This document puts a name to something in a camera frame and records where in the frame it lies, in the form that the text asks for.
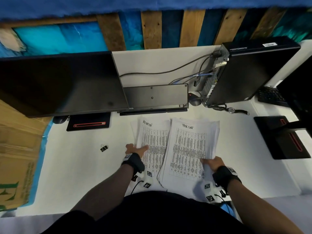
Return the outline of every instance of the person's right arm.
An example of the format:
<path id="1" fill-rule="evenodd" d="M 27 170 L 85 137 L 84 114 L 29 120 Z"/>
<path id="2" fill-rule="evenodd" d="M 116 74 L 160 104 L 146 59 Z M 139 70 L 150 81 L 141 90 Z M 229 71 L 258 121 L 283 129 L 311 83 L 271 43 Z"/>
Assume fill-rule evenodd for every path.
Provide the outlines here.
<path id="1" fill-rule="evenodd" d="M 201 159 L 216 172 L 224 163 L 220 157 Z M 265 234 L 303 234 L 303 232 L 284 214 L 256 196 L 237 180 L 228 184 L 228 193 L 243 222 L 255 233 Z"/>

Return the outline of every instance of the black mouse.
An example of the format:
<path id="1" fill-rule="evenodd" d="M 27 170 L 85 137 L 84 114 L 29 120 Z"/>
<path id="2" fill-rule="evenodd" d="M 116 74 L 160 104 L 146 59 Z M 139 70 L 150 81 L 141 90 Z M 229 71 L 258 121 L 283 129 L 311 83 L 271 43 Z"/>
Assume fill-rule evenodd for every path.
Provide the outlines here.
<path id="1" fill-rule="evenodd" d="M 197 95 L 195 95 L 195 94 L 189 93 L 188 99 L 189 99 L 189 103 L 190 103 L 192 106 L 201 105 L 201 98 L 200 98 L 200 96 L 197 96 Z"/>
<path id="2" fill-rule="evenodd" d="M 68 116 L 56 116 L 53 117 L 53 123 L 54 124 L 62 124 L 67 120 Z"/>

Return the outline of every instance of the wrist-mounted device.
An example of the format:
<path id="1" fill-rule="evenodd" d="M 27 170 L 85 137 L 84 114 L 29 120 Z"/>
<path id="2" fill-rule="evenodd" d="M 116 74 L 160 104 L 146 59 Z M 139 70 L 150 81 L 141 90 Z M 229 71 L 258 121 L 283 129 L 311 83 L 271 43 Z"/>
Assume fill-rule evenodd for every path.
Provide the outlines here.
<path id="1" fill-rule="evenodd" d="M 133 176 L 135 176 L 137 172 L 142 173 L 145 170 L 145 166 L 137 153 L 127 154 L 121 165 L 123 164 L 128 164 L 133 167 Z"/>
<path id="2" fill-rule="evenodd" d="M 227 186 L 231 180 L 238 180 L 241 183 L 235 170 L 226 166 L 220 166 L 217 171 L 213 173 L 213 180 L 216 185 L 221 186 L 227 194 Z"/>

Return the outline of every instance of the hand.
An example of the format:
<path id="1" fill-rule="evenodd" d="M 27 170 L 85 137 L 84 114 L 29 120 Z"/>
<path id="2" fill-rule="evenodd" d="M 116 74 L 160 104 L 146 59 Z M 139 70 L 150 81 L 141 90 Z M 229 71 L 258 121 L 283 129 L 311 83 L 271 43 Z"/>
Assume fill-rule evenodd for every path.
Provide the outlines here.
<path id="1" fill-rule="evenodd" d="M 149 149 L 149 146 L 145 145 L 142 148 L 137 149 L 135 145 L 130 143 L 130 144 L 126 145 L 126 148 L 127 148 L 126 154 L 137 153 L 140 156 L 140 158 L 142 159 L 144 152 Z"/>
<path id="2" fill-rule="evenodd" d="M 225 166 L 222 158 L 217 157 L 217 156 L 214 159 L 204 159 L 204 158 L 201 158 L 200 161 L 203 164 L 208 164 L 213 172 L 216 172 L 219 167 Z"/>

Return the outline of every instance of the forearm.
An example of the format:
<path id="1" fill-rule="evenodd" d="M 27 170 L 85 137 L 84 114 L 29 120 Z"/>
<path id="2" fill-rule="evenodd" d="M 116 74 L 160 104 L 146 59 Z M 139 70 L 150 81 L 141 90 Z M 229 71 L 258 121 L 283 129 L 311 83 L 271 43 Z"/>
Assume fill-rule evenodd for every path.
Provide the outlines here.
<path id="1" fill-rule="evenodd" d="M 239 181 L 230 181 L 228 184 L 228 193 L 242 222 L 255 233 L 303 234 L 279 210 L 256 196 Z"/>
<path id="2" fill-rule="evenodd" d="M 95 220 L 101 218 L 122 202 L 132 176 L 133 168 L 122 165 L 113 175 L 89 190 L 72 210 L 84 211 Z"/>

